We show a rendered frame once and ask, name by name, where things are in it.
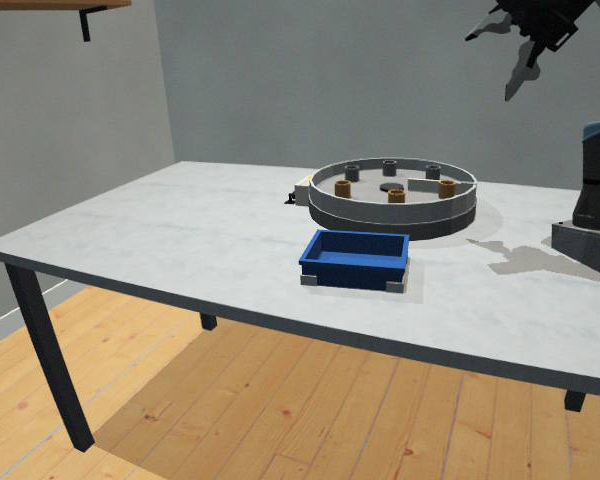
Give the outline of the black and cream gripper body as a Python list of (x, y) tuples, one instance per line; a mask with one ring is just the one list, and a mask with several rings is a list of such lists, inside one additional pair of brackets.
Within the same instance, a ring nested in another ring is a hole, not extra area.
[[(551, 24), (549, 29), (550, 40), (547, 49), (556, 52), (578, 30), (574, 21), (594, 1), (570, 0), (566, 5), (511, 11), (512, 20), (510, 23), (519, 26), (521, 36), (530, 35), (531, 37), (532, 33), (536, 32), (544, 22), (549, 22)], [(566, 33), (569, 33), (569, 35), (558, 46), (555, 45)]]

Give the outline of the grey round turntable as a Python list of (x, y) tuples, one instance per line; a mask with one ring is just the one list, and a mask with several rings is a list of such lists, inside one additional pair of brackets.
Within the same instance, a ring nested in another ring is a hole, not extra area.
[[(397, 161), (396, 176), (383, 176), (386, 160)], [(359, 167), (359, 181), (351, 183), (351, 197), (334, 196), (335, 181), (345, 180), (345, 166), (351, 165)], [(439, 180), (425, 179), (428, 165), (441, 167), (440, 180), (456, 181), (455, 197), (438, 197)], [(429, 240), (452, 235), (474, 221), (476, 183), (464, 169), (436, 161), (359, 159), (332, 164), (307, 176), (294, 185), (295, 191), (288, 194), (284, 204), (309, 207), (311, 218), (328, 230), (404, 234), (410, 235), (409, 241)], [(405, 203), (388, 203), (391, 189), (405, 191)]]

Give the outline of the bronze bushing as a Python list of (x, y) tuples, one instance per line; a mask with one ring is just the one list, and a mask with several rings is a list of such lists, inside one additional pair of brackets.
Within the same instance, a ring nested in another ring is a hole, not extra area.
[(388, 191), (388, 203), (405, 203), (405, 191), (397, 189)]
[(454, 181), (450, 181), (450, 180), (440, 181), (438, 197), (440, 199), (447, 199), (447, 198), (455, 197), (455, 185), (456, 185), (456, 183)]
[(350, 181), (336, 181), (335, 196), (349, 199), (351, 197)]

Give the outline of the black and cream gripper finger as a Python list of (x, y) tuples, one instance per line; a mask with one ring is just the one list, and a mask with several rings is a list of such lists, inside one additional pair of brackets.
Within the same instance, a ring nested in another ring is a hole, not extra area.
[(469, 41), (478, 37), (483, 32), (505, 34), (511, 31), (511, 11), (503, 12), (499, 4), (465, 37)]
[(530, 40), (520, 46), (518, 63), (512, 70), (510, 81), (506, 84), (505, 101), (508, 102), (515, 95), (524, 81), (538, 79), (541, 69), (537, 57), (549, 42), (550, 26), (549, 22), (544, 22), (536, 32), (532, 33)]

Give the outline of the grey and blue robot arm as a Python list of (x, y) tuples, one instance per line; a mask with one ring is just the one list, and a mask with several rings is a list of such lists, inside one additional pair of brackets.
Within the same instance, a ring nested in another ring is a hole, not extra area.
[[(504, 12), (568, 4), (570, 0), (496, 0)], [(573, 211), (576, 227), (600, 231), (600, 121), (583, 129), (583, 188)]]

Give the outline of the grey metal bushing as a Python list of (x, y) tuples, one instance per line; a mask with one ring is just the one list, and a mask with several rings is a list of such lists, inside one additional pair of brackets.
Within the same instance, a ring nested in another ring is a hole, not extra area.
[[(346, 168), (347, 167), (347, 168)], [(359, 181), (359, 167), (358, 166), (346, 166), (345, 167), (345, 180), (350, 181), (351, 183)], [(349, 169), (354, 168), (354, 169)]]
[[(432, 169), (432, 168), (436, 168), (436, 169)], [(426, 178), (425, 179), (440, 180), (440, 166), (436, 166), (436, 165), (426, 166)]]
[(393, 161), (393, 160), (383, 161), (383, 176), (386, 176), (386, 177), (396, 176), (396, 161)]

